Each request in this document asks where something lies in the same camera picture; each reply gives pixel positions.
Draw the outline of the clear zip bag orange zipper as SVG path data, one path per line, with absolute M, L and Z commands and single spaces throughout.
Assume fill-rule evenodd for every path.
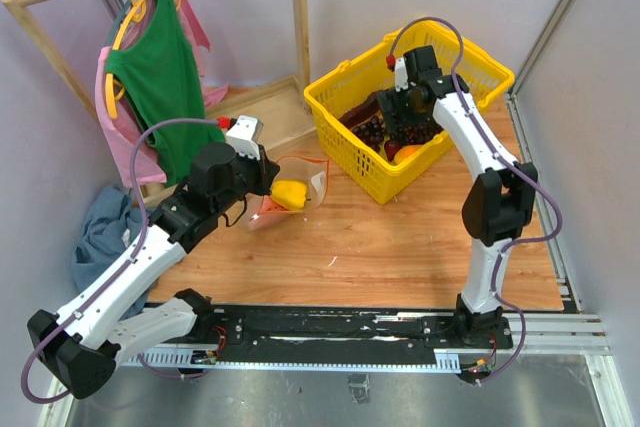
M 249 232 L 272 227 L 290 217 L 319 207 L 328 192 L 328 159 L 286 155 L 276 161 L 280 167 L 269 194 L 250 195 L 241 225 Z

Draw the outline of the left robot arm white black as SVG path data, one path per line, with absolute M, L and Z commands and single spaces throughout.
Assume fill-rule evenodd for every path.
M 189 175 L 142 221 L 139 235 L 87 289 L 55 313 L 35 312 L 27 322 L 40 361 L 65 387 L 85 399 L 124 362 L 162 342 L 200 343 L 220 332 L 210 298 L 192 289 L 144 313 L 125 312 L 170 267 L 182 261 L 249 195 L 268 195 L 280 171 L 260 149 L 256 158 L 223 142 L 206 145 Z

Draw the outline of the orange mango toy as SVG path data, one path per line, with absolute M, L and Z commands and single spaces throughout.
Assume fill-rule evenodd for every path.
M 416 154 L 422 145 L 407 145 L 402 147 L 394 156 L 393 163 L 395 165 L 400 165 L 401 163 L 407 161 L 411 156 Z

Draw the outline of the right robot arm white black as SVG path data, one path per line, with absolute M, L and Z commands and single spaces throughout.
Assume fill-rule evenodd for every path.
M 470 268 L 456 300 L 452 322 L 441 334 L 455 345 L 512 347 L 504 306 L 499 301 L 509 259 L 506 246 L 518 239 L 532 218 L 532 163 L 519 162 L 497 139 L 477 109 L 464 80 L 446 75 L 431 46 L 388 55 L 393 87 L 377 101 L 389 130 L 428 121 L 441 127 L 461 154 L 473 180 L 462 207 L 463 225 L 472 239 Z

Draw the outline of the watermelon slice toy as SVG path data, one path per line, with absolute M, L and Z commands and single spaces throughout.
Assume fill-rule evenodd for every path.
M 265 229 L 297 214 L 298 211 L 287 210 L 269 196 L 253 196 L 248 202 L 247 229 L 249 231 Z

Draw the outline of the yellow bell pepper toy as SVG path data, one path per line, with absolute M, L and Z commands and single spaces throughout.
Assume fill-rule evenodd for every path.
M 270 198 L 289 211 L 301 211 L 307 201 L 308 187 L 299 180 L 277 180 L 272 185 Z

